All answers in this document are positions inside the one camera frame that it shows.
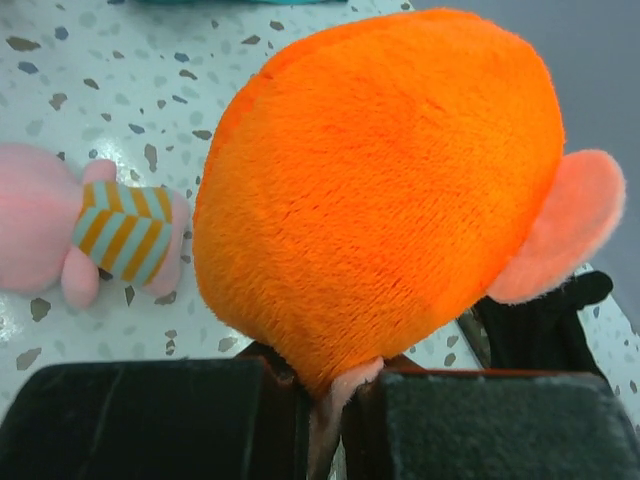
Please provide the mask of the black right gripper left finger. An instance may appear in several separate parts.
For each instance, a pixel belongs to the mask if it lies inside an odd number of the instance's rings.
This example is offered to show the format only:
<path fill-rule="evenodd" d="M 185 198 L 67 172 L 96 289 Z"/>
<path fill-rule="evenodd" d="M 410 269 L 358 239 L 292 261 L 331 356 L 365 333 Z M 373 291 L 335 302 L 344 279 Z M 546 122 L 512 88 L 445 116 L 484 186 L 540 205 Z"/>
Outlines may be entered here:
<path fill-rule="evenodd" d="M 309 399 L 271 348 L 51 365 L 1 424 L 5 479 L 303 479 Z"/>

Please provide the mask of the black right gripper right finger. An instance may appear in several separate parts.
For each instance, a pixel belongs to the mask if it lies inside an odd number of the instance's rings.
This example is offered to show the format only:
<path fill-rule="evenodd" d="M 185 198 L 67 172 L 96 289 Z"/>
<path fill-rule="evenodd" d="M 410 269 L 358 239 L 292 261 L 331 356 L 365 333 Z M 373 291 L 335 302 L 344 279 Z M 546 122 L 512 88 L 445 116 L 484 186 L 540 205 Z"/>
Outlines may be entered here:
<path fill-rule="evenodd" d="M 343 416 L 350 479 L 636 479 L 639 442 L 600 377 L 389 363 Z"/>

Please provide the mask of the black-haired doll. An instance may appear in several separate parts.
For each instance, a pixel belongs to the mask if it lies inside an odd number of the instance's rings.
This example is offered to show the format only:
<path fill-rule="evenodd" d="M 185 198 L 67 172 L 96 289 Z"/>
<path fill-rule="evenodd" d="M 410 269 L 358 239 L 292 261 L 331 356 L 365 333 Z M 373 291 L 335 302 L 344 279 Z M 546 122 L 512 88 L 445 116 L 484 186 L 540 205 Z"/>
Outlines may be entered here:
<path fill-rule="evenodd" d="M 455 9 L 315 33 L 236 94 L 195 202 L 195 277 L 311 394 L 310 478 L 386 360 L 483 297 L 551 291 L 610 238 L 622 170 L 564 142 L 536 50 Z"/>

